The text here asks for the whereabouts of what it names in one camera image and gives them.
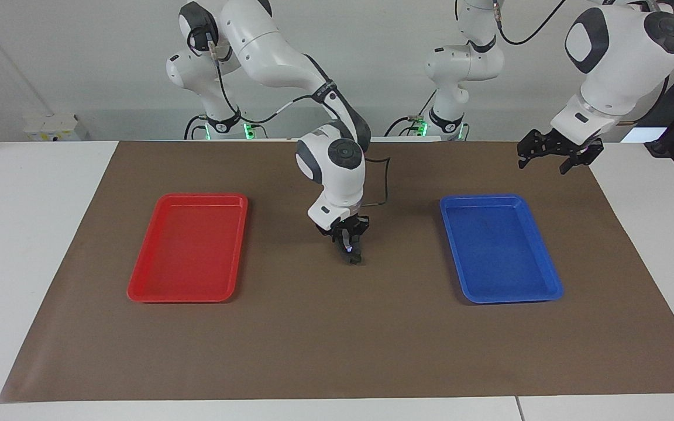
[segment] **white wall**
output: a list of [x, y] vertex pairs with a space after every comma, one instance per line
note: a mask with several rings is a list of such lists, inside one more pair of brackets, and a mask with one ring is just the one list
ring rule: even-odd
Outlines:
[[[423, 74], [434, 47], [460, 43], [453, 0], [271, 0], [283, 34], [317, 59], [374, 133], [417, 112], [433, 90]], [[74, 112], [96, 139], [176, 139], [201, 112], [198, 99], [166, 78], [165, 60], [184, 48], [177, 12], [185, 0], [0, 0], [0, 140], [24, 140], [22, 114]], [[557, 0], [507, 2], [504, 27], [521, 39]], [[503, 45], [495, 81], [471, 82], [470, 139], [518, 140], [548, 122], [583, 80], [563, 51], [576, 16], [593, 3], [571, 0], [527, 45]], [[302, 94], [226, 78], [252, 117]], [[653, 102], [652, 95], [645, 107]], [[267, 125], [300, 136], [326, 114], [299, 104]]]

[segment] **white tabletop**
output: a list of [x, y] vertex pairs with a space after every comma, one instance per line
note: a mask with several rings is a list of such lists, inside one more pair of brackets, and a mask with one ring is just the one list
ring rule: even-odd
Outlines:
[[[0, 391], [116, 142], [0, 143]], [[608, 144], [592, 171], [674, 311], [674, 164]], [[527, 421], [674, 419], [674, 395], [522, 398]], [[0, 419], [520, 419], [514, 397], [0, 405]]]

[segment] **brown mat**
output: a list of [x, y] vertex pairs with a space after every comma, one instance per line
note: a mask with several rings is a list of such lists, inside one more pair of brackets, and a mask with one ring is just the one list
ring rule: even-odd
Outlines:
[[[674, 392], [674, 316], [588, 168], [517, 168], [511, 143], [374, 144], [391, 202], [351, 267], [305, 215], [321, 187], [292, 143], [122, 142], [0, 402]], [[367, 201], [383, 167], [369, 164]], [[239, 289], [213, 305], [129, 301], [168, 192], [250, 197]], [[461, 294], [439, 199], [515, 192], [565, 288], [553, 303]]]

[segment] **green light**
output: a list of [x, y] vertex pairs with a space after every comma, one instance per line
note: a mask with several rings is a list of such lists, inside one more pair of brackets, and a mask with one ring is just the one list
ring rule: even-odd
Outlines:
[[256, 137], [256, 131], [248, 123], [243, 123], [243, 131], [246, 133], [246, 138], [251, 140]]

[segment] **white electrical box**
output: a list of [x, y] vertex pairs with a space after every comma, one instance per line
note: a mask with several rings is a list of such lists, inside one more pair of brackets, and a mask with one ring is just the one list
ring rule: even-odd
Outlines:
[[54, 114], [29, 118], [23, 129], [36, 142], [79, 142], [88, 139], [88, 131], [73, 114]]

